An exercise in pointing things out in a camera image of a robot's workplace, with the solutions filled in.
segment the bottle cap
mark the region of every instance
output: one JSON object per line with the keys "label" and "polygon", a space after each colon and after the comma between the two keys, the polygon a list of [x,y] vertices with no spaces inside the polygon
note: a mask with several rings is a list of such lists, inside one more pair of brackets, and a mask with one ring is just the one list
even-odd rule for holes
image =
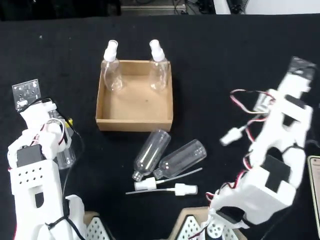
{"label": "bottle cap", "polygon": [[165,59],[165,53],[157,39],[152,40],[149,45],[151,48],[152,57],[156,62],[160,62]]}
{"label": "bottle cap", "polygon": [[107,62],[113,62],[117,56],[118,42],[116,40],[110,40],[108,47],[104,51],[103,58]]}
{"label": "bottle cap", "polygon": [[137,181],[134,183],[134,189],[136,191],[157,189],[156,179],[154,177],[148,177],[143,181]]}
{"label": "bottle cap", "polygon": [[198,187],[196,185],[186,185],[183,183],[176,183],[174,185],[174,193],[176,196],[195,195],[198,193]]}

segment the white connector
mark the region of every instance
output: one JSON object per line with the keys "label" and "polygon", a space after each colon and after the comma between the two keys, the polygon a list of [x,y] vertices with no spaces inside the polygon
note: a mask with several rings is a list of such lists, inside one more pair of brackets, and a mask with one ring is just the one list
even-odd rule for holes
{"label": "white connector", "polygon": [[240,128],[233,127],[231,128],[226,135],[224,135],[222,138],[220,138],[220,143],[223,146],[227,146],[230,143],[239,140],[242,138],[242,131],[246,129],[246,125],[242,126]]}

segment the bottle neck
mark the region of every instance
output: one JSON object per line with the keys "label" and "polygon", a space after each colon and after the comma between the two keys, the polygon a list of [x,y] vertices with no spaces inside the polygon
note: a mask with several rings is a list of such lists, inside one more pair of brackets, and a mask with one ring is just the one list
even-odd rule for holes
{"label": "bottle neck", "polygon": [[133,180],[135,180],[137,182],[140,182],[143,177],[144,177],[144,175],[138,171],[135,171],[132,175]]}
{"label": "bottle neck", "polygon": [[153,171],[153,175],[154,175],[155,179],[159,180],[164,176],[164,173],[160,168],[158,168]]}

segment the hole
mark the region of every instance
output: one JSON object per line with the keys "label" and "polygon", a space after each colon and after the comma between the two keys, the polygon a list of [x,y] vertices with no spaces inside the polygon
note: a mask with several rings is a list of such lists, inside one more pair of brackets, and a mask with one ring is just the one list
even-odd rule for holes
{"label": "hole", "polygon": [[39,192],[37,194],[34,195],[35,198],[35,206],[36,208],[40,208],[43,204],[44,204],[44,193],[43,192]]}

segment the perforated plate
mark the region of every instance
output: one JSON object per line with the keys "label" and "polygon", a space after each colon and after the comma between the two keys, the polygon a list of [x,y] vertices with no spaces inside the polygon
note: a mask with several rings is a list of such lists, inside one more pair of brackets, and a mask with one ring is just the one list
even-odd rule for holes
{"label": "perforated plate", "polygon": [[224,240],[239,240],[235,232],[227,227],[224,227],[222,235],[224,236]]}
{"label": "perforated plate", "polygon": [[235,232],[223,224],[212,223],[207,227],[206,231],[212,239],[217,239],[219,236],[222,236],[222,240],[239,240]]}
{"label": "perforated plate", "polygon": [[86,228],[86,240],[111,240],[99,217],[94,217]]}
{"label": "perforated plate", "polygon": [[177,235],[176,240],[188,240],[189,237],[200,231],[199,223],[193,215],[189,215],[185,218],[180,232]]}

